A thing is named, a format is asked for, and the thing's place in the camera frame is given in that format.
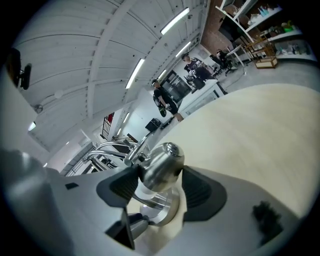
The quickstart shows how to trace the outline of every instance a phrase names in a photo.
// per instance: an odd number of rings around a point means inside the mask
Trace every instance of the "brick wall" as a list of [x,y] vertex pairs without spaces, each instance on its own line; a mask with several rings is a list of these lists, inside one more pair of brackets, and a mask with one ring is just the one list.
[[220,19],[225,16],[216,8],[221,3],[222,0],[211,0],[201,39],[201,44],[213,55],[216,55],[217,49],[223,50],[231,45],[231,42],[219,32],[221,26]]
[[[213,55],[217,54],[217,49],[224,50],[231,45],[231,42],[222,33],[219,32],[219,28],[222,24],[220,20],[221,18],[225,17],[225,15],[216,8],[216,6],[220,7],[221,3],[222,0],[211,0],[208,17],[206,19],[204,32],[201,39],[201,44]],[[233,5],[240,8],[242,6],[242,3],[243,1],[241,0],[235,0]],[[225,7],[224,10],[231,16],[234,16],[233,13],[235,12],[235,8],[233,6],[229,5]],[[242,15],[239,18],[239,21],[244,28],[248,27],[249,18],[247,16]],[[256,28],[252,29],[249,32],[249,34],[254,38],[259,33],[260,31]]]

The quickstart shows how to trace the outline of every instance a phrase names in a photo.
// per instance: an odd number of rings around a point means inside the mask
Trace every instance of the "wooden crate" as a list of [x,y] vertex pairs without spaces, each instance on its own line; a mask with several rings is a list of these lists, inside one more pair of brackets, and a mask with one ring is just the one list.
[[278,60],[276,57],[262,58],[256,60],[254,64],[257,69],[274,69],[278,64]]

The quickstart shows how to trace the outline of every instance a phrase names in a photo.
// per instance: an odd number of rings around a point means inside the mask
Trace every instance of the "man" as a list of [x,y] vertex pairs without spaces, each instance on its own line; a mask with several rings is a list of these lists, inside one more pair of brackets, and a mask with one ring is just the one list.
[[154,96],[161,102],[161,104],[168,110],[179,122],[184,120],[181,114],[178,113],[178,108],[173,100],[167,95],[166,90],[163,89],[158,80],[154,79],[152,85],[155,88],[153,93]]
[[[198,58],[190,58],[189,53],[185,52],[184,54],[182,54],[181,59],[186,62],[186,67],[188,69],[192,70],[196,70],[196,76],[202,80],[210,80],[210,79],[216,79],[211,73],[212,70],[206,65],[204,64],[200,59]],[[224,95],[228,94],[220,85],[219,82],[216,83],[220,90],[222,91],[222,93]]]

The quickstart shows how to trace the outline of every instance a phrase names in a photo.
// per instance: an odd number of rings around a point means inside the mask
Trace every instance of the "grey floor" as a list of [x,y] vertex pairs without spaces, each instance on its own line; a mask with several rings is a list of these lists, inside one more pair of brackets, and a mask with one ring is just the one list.
[[[282,61],[276,68],[257,69],[253,62],[245,66],[237,66],[238,69],[225,76],[222,73],[217,79],[221,86],[228,92],[256,85],[263,84],[293,84],[305,86],[320,92],[320,69],[312,63]],[[202,106],[211,101],[210,97],[203,100]],[[149,148],[152,149],[174,126],[178,121],[173,121],[163,130],[157,130],[150,138]]]

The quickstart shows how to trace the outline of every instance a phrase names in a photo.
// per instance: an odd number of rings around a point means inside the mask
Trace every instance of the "office chair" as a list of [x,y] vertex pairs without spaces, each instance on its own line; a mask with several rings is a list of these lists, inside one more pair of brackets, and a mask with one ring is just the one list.
[[233,71],[231,60],[227,60],[226,58],[221,60],[212,54],[210,55],[210,58],[220,66],[221,71],[225,70],[225,76],[227,76],[229,72]]

